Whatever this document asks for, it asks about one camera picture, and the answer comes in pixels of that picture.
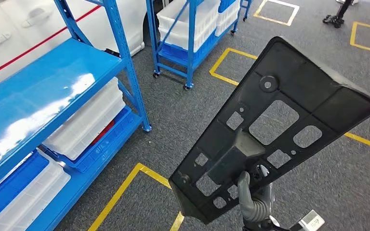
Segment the black plastic panel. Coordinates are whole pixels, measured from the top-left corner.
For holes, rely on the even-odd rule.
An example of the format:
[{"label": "black plastic panel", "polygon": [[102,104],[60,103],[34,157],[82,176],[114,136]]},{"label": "black plastic panel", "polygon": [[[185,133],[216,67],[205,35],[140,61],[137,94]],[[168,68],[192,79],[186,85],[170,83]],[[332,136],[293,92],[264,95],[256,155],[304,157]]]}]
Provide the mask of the black plastic panel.
[{"label": "black plastic panel", "polygon": [[[249,133],[249,127],[278,100],[293,109],[299,118],[264,145]],[[239,126],[228,126],[226,122],[234,112],[242,117],[239,123],[243,121]],[[241,171],[251,174],[251,192],[254,193],[368,117],[368,93],[302,54],[284,39],[274,37],[170,177],[182,214],[196,217],[205,224],[215,220],[238,204],[238,199],[232,198],[227,189],[236,183]],[[306,144],[307,140],[298,145],[294,142],[294,139],[303,139],[301,134],[294,138],[302,129],[314,127],[322,132],[321,137],[316,136],[310,144]],[[282,166],[277,164],[279,168],[267,160],[277,150],[285,153],[288,160]],[[201,153],[208,158],[203,166],[195,162]],[[258,174],[258,165],[270,171],[267,177]],[[220,185],[209,196],[196,186],[204,174]],[[214,205],[217,197],[226,201],[225,207]]]}]

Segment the red object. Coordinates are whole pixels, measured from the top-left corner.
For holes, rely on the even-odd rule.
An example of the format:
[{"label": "red object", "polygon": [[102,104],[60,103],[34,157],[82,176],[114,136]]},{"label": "red object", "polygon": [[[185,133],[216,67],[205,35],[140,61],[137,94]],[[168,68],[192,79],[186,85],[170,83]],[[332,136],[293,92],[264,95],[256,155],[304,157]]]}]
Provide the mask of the red object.
[{"label": "red object", "polygon": [[[93,13],[94,11],[96,11],[97,9],[99,9],[101,6],[96,6],[94,7],[93,9],[89,10],[87,13],[83,14],[81,17],[79,17],[78,19],[76,19],[76,22],[80,21],[82,18],[86,17],[87,15]],[[50,40],[51,38],[53,38],[54,36],[60,34],[62,31],[66,30],[67,27],[63,27],[61,30],[57,31],[56,33],[50,35],[48,38],[46,38],[45,40],[43,40],[42,42],[36,44],[35,46],[31,47],[29,50],[23,52],[22,54],[14,57],[12,60],[8,61],[7,63],[5,63],[4,65],[0,66],[0,70],[4,69],[6,66],[8,66],[9,64],[15,62],[16,60],[22,58],[22,56],[24,56],[25,54],[31,52],[32,50],[36,49],[38,46],[42,45],[43,43],[47,42],[48,40]]]},{"label": "red object", "polygon": [[112,120],[101,132],[98,136],[90,143],[91,146],[95,145],[107,132],[114,126],[115,122]]}]

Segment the round hole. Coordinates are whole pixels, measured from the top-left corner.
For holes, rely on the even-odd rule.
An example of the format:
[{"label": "round hole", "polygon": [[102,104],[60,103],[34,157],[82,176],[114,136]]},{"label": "round hole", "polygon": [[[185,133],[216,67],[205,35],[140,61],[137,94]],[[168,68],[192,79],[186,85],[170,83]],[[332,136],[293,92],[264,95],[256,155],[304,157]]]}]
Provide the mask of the round hole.
[{"label": "round hole", "polygon": [[267,88],[267,89],[269,89],[269,88],[272,87],[272,83],[271,82],[265,82],[264,83],[264,87]]}]

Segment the blue plastic bin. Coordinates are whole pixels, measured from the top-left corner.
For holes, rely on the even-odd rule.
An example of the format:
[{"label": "blue plastic bin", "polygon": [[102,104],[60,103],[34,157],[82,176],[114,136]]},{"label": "blue plastic bin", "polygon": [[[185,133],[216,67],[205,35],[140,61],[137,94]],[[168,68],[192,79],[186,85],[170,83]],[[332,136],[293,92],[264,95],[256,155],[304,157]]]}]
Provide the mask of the blue plastic bin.
[{"label": "blue plastic bin", "polygon": [[36,150],[0,183],[0,212],[49,164]]},{"label": "blue plastic bin", "polygon": [[[206,49],[209,49],[211,47],[211,44],[215,42],[215,31],[216,30],[214,30],[212,34],[209,35],[209,37],[205,40],[205,42],[198,49],[198,51],[194,52],[194,60],[199,59],[199,57],[205,53],[204,51],[206,51]],[[188,60],[188,51],[179,46],[164,43],[162,45],[161,52],[169,56],[173,56],[178,59],[181,59],[185,62],[187,62]]]},{"label": "blue plastic bin", "polygon": [[230,5],[232,5],[233,2],[236,0],[221,0],[221,4],[219,5],[218,12],[222,13],[225,11]]},{"label": "blue plastic bin", "polygon": [[134,121],[134,115],[131,113],[131,108],[125,106],[114,118],[114,126],[94,145],[87,147],[76,160],[70,160],[66,156],[50,150],[43,146],[42,151],[46,154],[54,156],[63,161],[69,167],[75,168],[79,172],[85,172],[90,166],[104,154],[113,140],[118,140],[123,134],[124,128]]}]

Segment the white box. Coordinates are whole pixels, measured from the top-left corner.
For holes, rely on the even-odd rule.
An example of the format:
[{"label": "white box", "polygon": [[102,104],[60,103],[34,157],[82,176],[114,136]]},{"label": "white box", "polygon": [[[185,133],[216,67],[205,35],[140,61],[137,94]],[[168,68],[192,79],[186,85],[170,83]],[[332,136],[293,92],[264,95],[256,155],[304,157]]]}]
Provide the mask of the white box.
[{"label": "white box", "polygon": [[[162,9],[158,14],[159,27],[158,30],[161,33],[161,40],[164,39],[162,34],[166,34],[175,18],[179,14],[182,7],[185,5],[186,0],[174,0],[167,7]],[[200,38],[202,34],[210,30],[212,21],[217,20],[219,0],[204,0],[198,7],[195,15],[195,35],[194,38]],[[167,39],[170,38],[171,34],[175,34],[175,37],[181,37],[188,41],[189,36],[189,5],[185,8],[182,15],[178,18],[175,26],[172,28],[171,33]],[[199,42],[194,43],[194,51],[198,50]],[[188,50],[188,42],[181,42],[180,44],[174,44]]]},{"label": "white box", "polygon": [[[200,33],[198,37],[194,39],[194,52],[197,52],[202,44],[206,41],[206,39],[213,33],[216,28],[216,18],[213,18],[211,24],[206,27],[206,30],[203,33]],[[161,37],[165,37],[167,34],[167,30],[159,29]],[[179,47],[182,47],[185,50],[188,50],[188,37],[183,37],[177,35],[176,33],[171,32],[168,38],[165,40],[165,43],[173,44]]]},{"label": "white box", "polygon": [[118,80],[114,77],[43,144],[70,160],[75,160],[124,106]]},{"label": "white box", "polygon": [[38,152],[49,164],[0,212],[0,231],[26,230],[70,180],[57,162]]},{"label": "white box", "polygon": [[225,11],[219,13],[215,36],[221,35],[237,18],[240,0],[233,2]]},{"label": "white box", "polygon": [[237,13],[240,9],[240,0],[234,1],[230,6],[226,8],[222,13],[219,13],[218,16],[218,25],[226,21],[231,15]]}]

